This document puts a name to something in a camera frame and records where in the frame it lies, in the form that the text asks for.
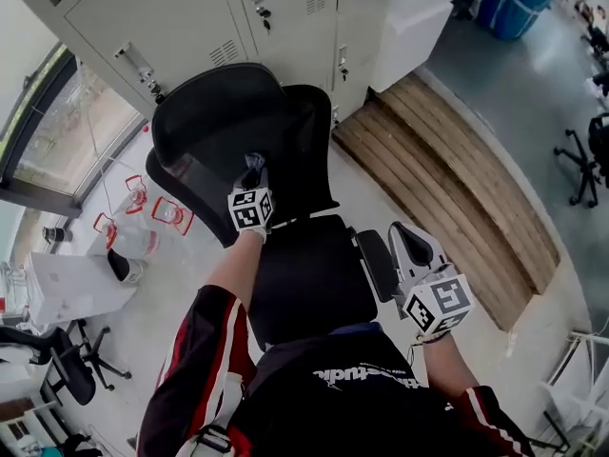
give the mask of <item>black office chair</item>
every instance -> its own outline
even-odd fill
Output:
[[[604,117],[609,117],[609,113],[602,113],[601,115],[594,117],[590,121],[588,127],[588,146],[594,156],[594,161],[590,161],[588,158],[588,154],[574,130],[568,129],[565,133],[567,134],[567,137],[573,136],[575,138],[579,154],[574,154],[563,148],[554,148],[555,155],[560,156],[564,154],[580,167],[580,191],[578,192],[578,196],[572,196],[569,199],[569,203],[572,206],[581,202],[581,198],[588,187],[590,187],[593,198],[588,201],[588,207],[592,209],[599,204],[596,183],[600,185],[601,182],[599,176],[595,174],[597,167],[599,167],[599,175],[605,177],[605,186],[609,188],[609,177],[607,177],[607,172],[609,171],[609,126],[604,126],[602,124],[602,119]]]
[[[282,88],[252,63],[192,78],[167,96],[152,120],[149,176],[224,247],[237,238],[226,197],[246,168],[245,155],[265,157],[276,208],[249,311],[262,349],[374,319],[363,258],[381,301],[393,299],[398,285],[376,231],[356,234],[338,215],[311,218],[339,205],[327,178],[330,124],[323,90]]]
[[[95,395],[95,380],[91,368],[87,367],[86,363],[91,364],[102,386],[110,391],[114,390],[114,386],[106,383],[101,368],[124,379],[131,378],[129,372],[119,371],[99,356],[99,347],[104,336],[110,332],[109,328],[104,328],[91,346],[85,334],[86,324],[85,320],[73,321],[69,324],[68,330],[54,328],[40,336],[16,328],[0,327],[0,346],[30,348],[31,364],[43,366],[52,360],[60,379],[54,384],[47,382],[46,386],[55,395],[65,387],[80,405],[86,405]],[[79,345],[74,345],[69,339],[74,327],[78,327],[83,340]]]

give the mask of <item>white floor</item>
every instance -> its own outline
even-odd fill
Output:
[[[330,185],[341,203],[337,212],[356,230],[376,229],[384,237],[395,220],[407,217],[379,186],[336,146],[329,153]],[[93,401],[78,406],[65,391],[63,414],[75,428],[100,433],[125,455],[133,455],[126,439],[134,436],[152,394],[170,339],[200,287],[222,256],[222,248],[206,227],[197,221],[188,234],[187,254],[180,259],[149,268],[141,286],[121,310],[92,319],[88,331],[94,336],[108,325],[112,332],[102,345],[102,355],[119,368],[128,368],[130,381],[109,375],[116,389],[98,385]],[[379,307],[379,321],[398,348],[406,354],[415,329],[400,321],[392,304]],[[463,356],[481,384],[496,391],[505,412],[530,436],[537,436],[540,416],[548,404],[538,382],[557,362],[565,338],[573,328],[589,328],[580,284],[566,256],[543,296],[536,297],[519,319],[511,338],[499,331],[478,307],[455,337]],[[253,355],[260,353],[253,349]],[[415,349],[415,371],[425,381],[420,350]],[[112,455],[120,455],[108,448]]]

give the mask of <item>locker vent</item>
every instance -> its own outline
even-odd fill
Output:
[[[310,15],[325,8],[325,0],[306,0],[306,14]]]
[[[218,49],[210,52],[209,57],[211,58],[214,68],[218,68],[219,66],[237,59],[239,57],[239,51],[233,41],[228,41]]]

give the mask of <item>white metal locker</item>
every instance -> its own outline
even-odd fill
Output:
[[[246,60],[226,0],[81,0],[67,19],[151,103],[142,64],[168,93],[200,72]]]
[[[363,105],[376,63],[388,0],[339,0],[332,78],[335,119]]]
[[[284,85],[329,90],[337,0],[243,0],[258,60]],[[270,12],[265,28],[261,13]]]

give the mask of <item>gray floor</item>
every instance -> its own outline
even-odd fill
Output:
[[[579,172],[554,146],[586,138],[600,103],[584,86],[592,58],[580,27],[561,8],[546,11],[519,41],[503,42],[475,23],[450,20],[427,62],[447,87],[491,126],[545,204],[580,277],[593,327],[609,314],[609,192],[599,206],[570,207]]]

